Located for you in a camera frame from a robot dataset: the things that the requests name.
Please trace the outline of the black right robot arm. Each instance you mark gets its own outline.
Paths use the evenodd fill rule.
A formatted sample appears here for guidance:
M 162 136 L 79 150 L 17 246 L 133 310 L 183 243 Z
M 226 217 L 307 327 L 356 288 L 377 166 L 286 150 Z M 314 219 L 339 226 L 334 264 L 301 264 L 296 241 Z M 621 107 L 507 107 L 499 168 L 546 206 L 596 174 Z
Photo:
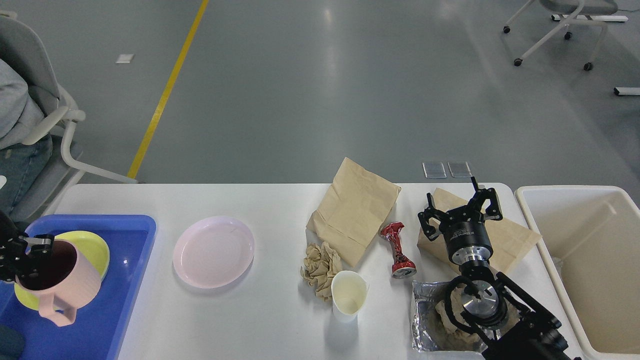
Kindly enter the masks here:
M 431 242 L 442 239 L 446 260 L 459 271 L 444 292 L 446 319 L 482 341 L 485 360 L 567 360 L 562 322 L 493 266 L 496 248 L 487 222 L 504 218 L 498 192 L 475 178 L 471 184 L 467 203 L 442 210 L 428 193 L 417 215 L 422 234 Z

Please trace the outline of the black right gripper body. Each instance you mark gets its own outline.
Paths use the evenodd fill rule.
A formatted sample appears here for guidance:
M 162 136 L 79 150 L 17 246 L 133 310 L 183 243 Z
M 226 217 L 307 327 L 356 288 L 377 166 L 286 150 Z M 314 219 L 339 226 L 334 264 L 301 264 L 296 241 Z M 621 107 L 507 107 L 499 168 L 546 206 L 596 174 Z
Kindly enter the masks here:
M 453 264 L 472 261 L 488 265 L 493 255 L 485 214 L 480 210 L 455 209 L 439 221 L 438 229 L 445 240 L 447 257 Z

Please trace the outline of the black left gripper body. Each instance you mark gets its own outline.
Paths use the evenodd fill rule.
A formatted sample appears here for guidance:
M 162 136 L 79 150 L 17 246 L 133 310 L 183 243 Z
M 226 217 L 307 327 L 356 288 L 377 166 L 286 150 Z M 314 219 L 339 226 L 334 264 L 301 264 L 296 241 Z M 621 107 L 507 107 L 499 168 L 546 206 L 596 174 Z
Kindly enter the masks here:
M 18 235 L 14 222 L 0 212 L 0 280 L 6 283 L 13 283 L 20 271 L 21 247 L 16 243 Z

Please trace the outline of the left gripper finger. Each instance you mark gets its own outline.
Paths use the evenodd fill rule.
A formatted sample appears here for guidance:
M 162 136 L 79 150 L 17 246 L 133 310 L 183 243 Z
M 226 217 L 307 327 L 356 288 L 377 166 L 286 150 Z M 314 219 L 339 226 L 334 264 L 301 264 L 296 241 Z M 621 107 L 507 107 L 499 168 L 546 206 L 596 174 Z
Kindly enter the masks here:
M 18 234 L 5 240 L 5 282 L 34 278 L 53 254 L 55 236 Z

